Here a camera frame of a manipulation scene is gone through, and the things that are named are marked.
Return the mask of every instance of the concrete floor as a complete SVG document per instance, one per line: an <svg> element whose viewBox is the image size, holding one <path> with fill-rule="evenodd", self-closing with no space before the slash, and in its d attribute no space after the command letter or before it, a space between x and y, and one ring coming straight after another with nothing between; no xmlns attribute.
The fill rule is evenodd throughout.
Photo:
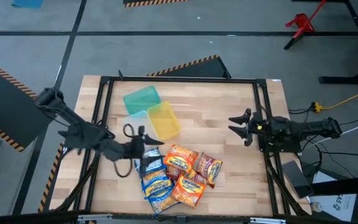
<svg viewBox="0 0 358 224"><path fill-rule="evenodd" d="M0 0L0 31L71 31L80 0L44 1L41 9L19 9ZM358 1L352 1L358 13ZM284 23L299 12L310 15L318 4L290 0L191 0L161 6L125 9L120 1L88 1L79 31L291 31ZM316 16L318 31L357 31L346 6L328 3ZM0 67L36 92L53 86L69 36L0 36ZM321 85L321 75L353 76L358 72L358 37L304 37L291 50L288 37L225 36L92 36L77 37L61 90L75 106L83 75L145 75L210 55L220 55L235 78L277 78L284 84L288 107L311 101L331 105L358 93L358 86ZM332 116L339 122L358 119L358 99L335 110L310 114L309 120ZM303 121L304 115L291 116ZM357 124L343 127L350 129ZM50 125L23 208L39 206L52 162L62 140L57 123ZM328 141L332 152L358 152L358 131ZM0 146L0 215L11 213L32 147L17 154ZM358 157L334 156L358 177ZM349 177L328 156L323 168ZM308 149L305 162L318 160Z"/></svg>

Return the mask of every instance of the wooden table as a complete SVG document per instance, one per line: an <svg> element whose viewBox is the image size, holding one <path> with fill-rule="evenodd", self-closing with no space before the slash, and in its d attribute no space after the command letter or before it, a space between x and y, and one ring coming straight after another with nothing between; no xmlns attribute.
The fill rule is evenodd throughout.
<svg viewBox="0 0 358 224"><path fill-rule="evenodd" d="M91 121L99 80L100 76L84 76L78 95L75 112L87 121ZM267 80L267 83L273 114L288 117L281 81ZM162 101L172 105L181 125L180 134L165 141L165 145L160 147L162 154L170 150L171 144L178 144L223 161L215 189L207 187L195 209L179 204L163 214L272 216L264 158L259 151L256 136L250 147L244 147L243 140L227 128L228 125L235 125L228 121L228 117L239 116L246 108L255 111L252 85L114 82L108 126L119 142L129 141L122 133L124 118L128 116L122 97L150 85L154 85ZM283 163L297 160L290 153L281 153L281 158ZM49 209L59 206L76 185L82 161L83 153L77 155L75 151L62 160ZM129 161L121 160L117 165L124 173ZM293 193L288 181L286 183ZM87 191L88 186L85 186L80 208L84 208ZM277 187L275 192L282 213L282 200ZM311 213L307 200L298 202L305 211ZM91 211L153 213L148 201L144 200L137 172L133 170L129 177L122 179L115 173L113 163L103 156L99 162Z"/></svg>

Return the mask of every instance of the yellow connector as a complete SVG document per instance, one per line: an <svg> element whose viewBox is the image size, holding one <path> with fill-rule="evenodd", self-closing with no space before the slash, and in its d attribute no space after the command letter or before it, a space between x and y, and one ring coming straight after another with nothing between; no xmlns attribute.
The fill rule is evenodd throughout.
<svg viewBox="0 0 358 224"><path fill-rule="evenodd" d="M312 102L312 109L315 113L320 113L323 110L323 106L319 105L317 102Z"/></svg>

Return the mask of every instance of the black and yellow striped tape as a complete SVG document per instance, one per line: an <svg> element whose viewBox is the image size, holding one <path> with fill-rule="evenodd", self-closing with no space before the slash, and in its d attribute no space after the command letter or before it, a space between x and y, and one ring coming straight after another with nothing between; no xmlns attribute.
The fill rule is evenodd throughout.
<svg viewBox="0 0 358 224"><path fill-rule="evenodd" d="M166 3L173 3L173 2L185 2L189 0L149 0L149 1L138 1L138 2L130 2L124 4L124 7L137 7L137 6L151 6L151 5L158 5L158 4L166 4Z"/></svg>
<svg viewBox="0 0 358 224"><path fill-rule="evenodd" d="M32 90L27 88L25 85L23 85L21 82L17 81L15 78L10 76L10 74L6 73L4 70L0 68L0 76L5 78L7 81L12 83L12 85L16 86L16 88L23 91L25 94L29 95L31 98L35 98L37 94L35 94ZM24 150L24 147L21 146L19 143L15 142L15 140L11 139L7 134L4 133L0 129L0 137L5 140L8 144L10 144L17 152L21 152Z"/></svg>
<svg viewBox="0 0 358 224"><path fill-rule="evenodd" d="M47 180L47 184L45 186L45 190L42 194L42 198L41 198L41 202L40 205L38 207L38 213L42 213L45 209L45 204L48 198L48 195L50 193L50 186L52 185L52 182L55 180L56 176L57 176L57 167L59 165L59 162L61 161L61 158L63 156L63 145L64 143L60 143L59 148L57 149L57 153L55 156L55 160L52 164L52 169L50 170L50 174Z"/></svg>
<svg viewBox="0 0 358 224"><path fill-rule="evenodd" d="M165 70L162 70L162 71L159 71L159 72L154 72L154 73L148 74L146 76L155 77L155 76L158 76L158 75L163 75L163 74L166 74L168 72L172 72L174 70L185 68L185 67L188 67L190 65L195 65L195 64L198 64L198 63L201 63L201 62L206 62L208 60L215 59L215 58L219 58L219 56L218 55L213 55L213 56L205 57L205 58L198 59L198 60L195 60L195 61L192 61L192 62L184 63L183 65L175 66L173 68L168 68L168 69L165 69Z"/></svg>

